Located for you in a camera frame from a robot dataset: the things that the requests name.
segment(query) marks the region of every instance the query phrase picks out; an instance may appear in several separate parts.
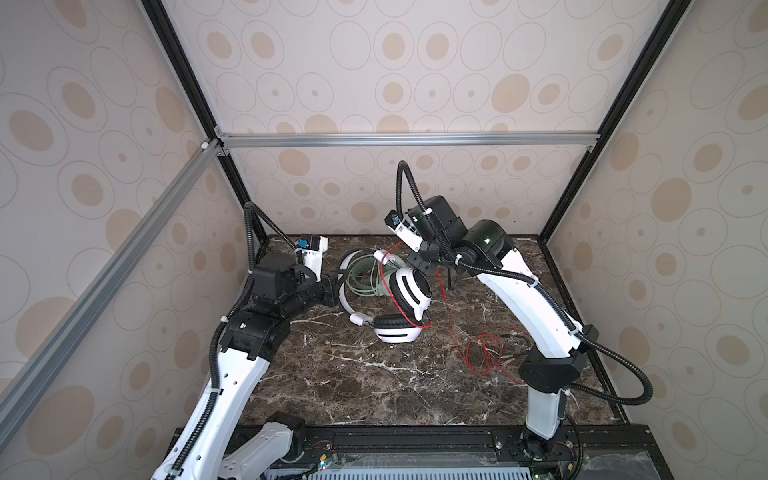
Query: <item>patterned wallpaper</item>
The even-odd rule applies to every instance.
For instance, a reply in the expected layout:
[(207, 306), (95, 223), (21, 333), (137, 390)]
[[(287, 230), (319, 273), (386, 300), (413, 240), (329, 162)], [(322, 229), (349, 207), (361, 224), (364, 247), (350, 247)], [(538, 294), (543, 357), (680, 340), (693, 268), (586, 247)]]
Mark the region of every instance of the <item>patterned wallpaper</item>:
[(0, 391), (198, 149), (130, 0), (3, 2)]
[(550, 242), (678, 480), (768, 471), (767, 59), (768, 2), (697, 2)]
[[(424, 198), (444, 196), (470, 227), (491, 218), (538, 233), (584, 156), (584, 145), (233, 149), (254, 199), (286, 233), (391, 233), (397, 164)], [(403, 208), (415, 206), (403, 179)]]
[(208, 167), (0, 455), (1, 480), (150, 477), (245, 277), (242, 216)]
[(166, 0), (225, 131), (587, 130), (665, 0)]

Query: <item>brown marble surface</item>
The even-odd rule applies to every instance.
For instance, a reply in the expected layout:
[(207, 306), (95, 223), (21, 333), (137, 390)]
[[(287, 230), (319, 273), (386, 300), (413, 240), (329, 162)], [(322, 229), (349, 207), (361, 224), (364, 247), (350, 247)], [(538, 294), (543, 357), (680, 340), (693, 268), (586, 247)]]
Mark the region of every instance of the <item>brown marble surface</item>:
[[(544, 257), (533, 239), (515, 239), (528, 266), (552, 295), (561, 301)], [(330, 237), (323, 269), (334, 270), (340, 257), (354, 247), (387, 250), (396, 237)], [(270, 242), (270, 251), (287, 252), (279, 238)], [(402, 247), (394, 253), (408, 253)], [(449, 333), (448, 315), (437, 278), (432, 287), (430, 312), (434, 326), (413, 343), (386, 344), (372, 328), (357, 326), (345, 313), (322, 306), (292, 321), (291, 334), (278, 350), (266, 375), (254, 389), (241, 424), (260, 424), (274, 412), (302, 416), (309, 425), (519, 425), (525, 423), (526, 387), (494, 369), (485, 376), (469, 371), (458, 357)], [(359, 298), (348, 293), (353, 307), (375, 316), (396, 310), (388, 297)], [(448, 292), (453, 333), (465, 351), (467, 342), (482, 328), (502, 324), (523, 329), (515, 316), (488, 287), (474, 278), (465, 278)], [(511, 330), (495, 329), (509, 334)], [(519, 381), (517, 368), (527, 352), (519, 336), (502, 338), (504, 354), (514, 355), (505, 367)], [(482, 364), (476, 344), (470, 360)], [(600, 388), (591, 365), (581, 382)], [(600, 399), (575, 393), (568, 411), (581, 424), (612, 423), (611, 409)]]

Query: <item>headphones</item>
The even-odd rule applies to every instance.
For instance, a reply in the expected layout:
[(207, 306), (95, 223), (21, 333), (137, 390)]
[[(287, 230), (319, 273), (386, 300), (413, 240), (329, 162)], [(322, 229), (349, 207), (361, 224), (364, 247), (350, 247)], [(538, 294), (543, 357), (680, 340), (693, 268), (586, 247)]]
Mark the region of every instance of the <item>headphones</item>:
[[(376, 260), (378, 260), (377, 263), (381, 263), (386, 251), (374, 251), (370, 248), (361, 248), (350, 251), (344, 256), (339, 265), (339, 270), (342, 270), (342, 273), (339, 274), (339, 278), (342, 278), (351, 262), (361, 253), (372, 254)], [(341, 286), (339, 287), (339, 302), (344, 311), (349, 314), (350, 322), (360, 326), (372, 325), (373, 332), (382, 342), (412, 342), (422, 332), (422, 329), (418, 326), (425, 325), (423, 319), (425, 317), (425, 312), (432, 301), (432, 291), (430, 290), (429, 283), (424, 275), (410, 266), (405, 266), (405, 262), (396, 255), (389, 254), (384, 261), (385, 264), (391, 262), (395, 265), (402, 265), (397, 270), (386, 274), (385, 281), (389, 286), (389, 291), (392, 293), (395, 301), (400, 305), (404, 314), (408, 316), (408, 319), (406, 319), (399, 311), (396, 313), (377, 315), (376, 317), (356, 312), (346, 299), (344, 293), (346, 282), (341, 282)]]

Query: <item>red cable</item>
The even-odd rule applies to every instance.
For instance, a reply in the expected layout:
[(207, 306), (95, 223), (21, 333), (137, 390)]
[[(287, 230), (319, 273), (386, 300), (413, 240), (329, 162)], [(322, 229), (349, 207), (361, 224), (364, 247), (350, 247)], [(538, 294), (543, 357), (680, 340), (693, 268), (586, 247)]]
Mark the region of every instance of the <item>red cable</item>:
[[(453, 335), (453, 322), (451, 318), (451, 307), (448, 305), (448, 297), (445, 295), (445, 286), (442, 283), (442, 278), (440, 277), (440, 273), (437, 273), (437, 279), (440, 282), (440, 288), (442, 290), (442, 299), (445, 302), (445, 308), (448, 310), (448, 331), (451, 333), (451, 340), (453, 340), (453, 344), (456, 347), (456, 352), (458, 354), (458, 357), (466, 363), (467, 367), (469, 368), (469, 371), (474, 373), (477, 376), (484, 376), (490, 373), (493, 369), (498, 368), (501, 370), (512, 382), (515, 382), (519, 385), (523, 385), (524, 383), (520, 380), (512, 378), (509, 373), (507, 373), (507, 370), (502, 367), (502, 356), (504, 355), (504, 344), (500, 340), (500, 336), (498, 335), (490, 335), (485, 333), (485, 330), (487, 328), (496, 327), (496, 328), (506, 328), (506, 329), (512, 329), (515, 331), (518, 331), (520, 333), (524, 333), (525, 335), (529, 335), (528, 332), (525, 332), (524, 330), (514, 328), (513, 326), (506, 326), (506, 325), (486, 325), (483, 327), (482, 331), (480, 332), (480, 335), (474, 336), (469, 340), (469, 343), (467, 343), (467, 349), (464, 355), (462, 355), (461, 348), (458, 346), (458, 342), (456, 341), (455, 336)], [(483, 350), (483, 355), (485, 357), (485, 361), (488, 363), (488, 366), (485, 368), (474, 366), (469, 362), (469, 347), (472, 345), (474, 341), (477, 339), (480, 339), (480, 345)], [(488, 351), (488, 339), (491, 339), (490, 341), (498, 345), (499, 354), (498, 359), (493, 361), (493, 357), (491, 356), (491, 353)]]
[(381, 273), (381, 275), (382, 275), (382, 280), (384, 281), (384, 286), (386, 287), (386, 291), (389, 293), (389, 296), (391, 296), (391, 297), (392, 297), (392, 301), (393, 301), (393, 302), (395, 302), (395, 305), (397, 305), (397, 309), (398, 309), (398, 310), (400, 310), (400, 313), (402, 313), (402, 316), (403, 316), (403, 317), (404, 317), (406, 320), (408, 320), (408, 323), (410, 323), (411, 325), (413, 325), (413, 326), (414, 326), (414, 327), (416, 327), (417, 329), (428, 329), (430, 326), (432, 326), (432, 321), (430, 320), (430, 321), (429, 321), (429, 325), (427, 325), (427, 326), (416, 325), (414, 322), (412, 322), (412, 321), (411, 321), (411, 319), (410, 319), (410, 318), (408, 318), (408, 316), (406, 315), (406, 313), (402, 311), (402, 308), (400, 308), (400, 304), (399, 304), (399, 303), (397, 303), (397, 300), (395, 300), (395, 296), (394, 296), (394, 295), (392, 295), (392, 291), (389, 289), (389, 285), (387, 285), (387, 283), (386, 283), (386, 278), (384, 277), (384, 259), (386, 258), (386, 256), (387, 256), (387, 255), (389, 255), (389, 253), (390, 253), (390, 252), (392, 252), (392, 250), (394, 250), (395, 248), (397, 248), (397, 247), (399, 247), (399, 246), (401, 246), (401, 245), (402, 245), (402, 242), (398, 243), (398, 244), (397, 244), (397, 245), (395, 245), (394, 247), (392, 247), (392, 248), (390, 248), (389, 250), (387, 250), (387, 253), (384, 255), (384, 257), (382, 257), (382, 261), (381, 261), (381, 263), (379, 263), (379, 272), (380, 272), (380, 273)]

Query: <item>vented grille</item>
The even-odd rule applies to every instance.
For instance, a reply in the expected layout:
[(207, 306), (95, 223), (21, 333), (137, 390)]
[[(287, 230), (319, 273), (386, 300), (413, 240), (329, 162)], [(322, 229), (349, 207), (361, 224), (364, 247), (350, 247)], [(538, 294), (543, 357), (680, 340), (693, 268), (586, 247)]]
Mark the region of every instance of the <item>vented grille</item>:
[[(287, 470), (270, 470), (267, 480), (286, 475)], [(345, 468), (341, 472), (325, 470), (312, 480), (531, 480), (525, 467), (485, 468)]]

